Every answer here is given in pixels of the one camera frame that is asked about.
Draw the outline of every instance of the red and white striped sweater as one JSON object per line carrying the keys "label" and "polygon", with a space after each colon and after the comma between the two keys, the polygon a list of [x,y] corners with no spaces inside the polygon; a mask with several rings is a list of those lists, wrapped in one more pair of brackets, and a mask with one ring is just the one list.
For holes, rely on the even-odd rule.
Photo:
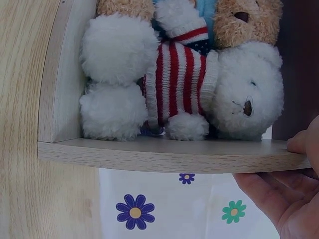
{"label": "red and white striped sweater", "polygon": [[176,37],[159,45],[156,65],[143,81],[150,129],[164,126],[168,118],[178,113],[204,115],[209,107],[217,77],[217,56],[209,53],[205,57],[189,47],[208,47],[204,20],[201,24],[200,28],[175,32]]}

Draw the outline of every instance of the blue fabric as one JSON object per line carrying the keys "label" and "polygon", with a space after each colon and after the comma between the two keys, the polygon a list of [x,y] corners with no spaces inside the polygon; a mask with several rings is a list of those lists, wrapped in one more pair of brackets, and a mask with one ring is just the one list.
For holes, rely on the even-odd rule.
{"label": "blue fabric", "polygon": [[[199,11],[199,16],[205,19],[208,27],[208,37],[210,45],[214,45],[213,17],[215,15],[216,2],[217,0],[196,0],[196,9]],[[158,23],[155,20],[152,21],[152,25],[153,28],[159,32],[161,37],[166,38],[165,31],[163,31],[163,29],[159,27]]]}

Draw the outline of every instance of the bear nose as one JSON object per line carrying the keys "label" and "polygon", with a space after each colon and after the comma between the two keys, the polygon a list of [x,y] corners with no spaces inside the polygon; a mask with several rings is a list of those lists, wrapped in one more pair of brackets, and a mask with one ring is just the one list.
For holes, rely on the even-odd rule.
{"label": "bear nose", "polygon": [[235,18],[238,18],[244,22],[248,22],[249,19],[249,14],[243,11],[239,11],[237,13],[234,14]]}
{"label": "bear nose", "polygon": [[253,112],[253,108],[251,107],[251,102],[246,101],[245,102],[245,108],[244,108],[244,114],[247,116],[251,116],[251,113]]}

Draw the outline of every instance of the bear ear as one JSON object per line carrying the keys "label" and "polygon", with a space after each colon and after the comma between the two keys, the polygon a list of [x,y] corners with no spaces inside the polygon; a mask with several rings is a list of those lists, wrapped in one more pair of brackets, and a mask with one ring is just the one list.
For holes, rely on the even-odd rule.
{"label": "bear ear", "polygon": [[265,42],[246,42],[239,46],[245,52],[251,52],[258,57],[270,62],[274,67],[280,69],[283,61],[277,47]]}
{"label": "bear ear", "polygon": [[271,7],[276,15],[281,18],[283,15],[284,4],[281,0],[270,0]]}

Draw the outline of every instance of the sweater cuff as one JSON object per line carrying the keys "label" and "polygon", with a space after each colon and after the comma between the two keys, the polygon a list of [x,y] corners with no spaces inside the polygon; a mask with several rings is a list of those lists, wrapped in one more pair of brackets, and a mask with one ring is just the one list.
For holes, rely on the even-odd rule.
{"label": "sweater cuff", "polygon": [[206,57],[206,73],[200,89],[200,104],[206,113],[211,111],[213,95],[218,79],[218,52],[210,51]]}
{"label": "sweater cuff", "polygon": [[208,28],[205,19],[202,17],[183,26],[168,30],[166,33],[169,38],[183,45],[208,39]]}

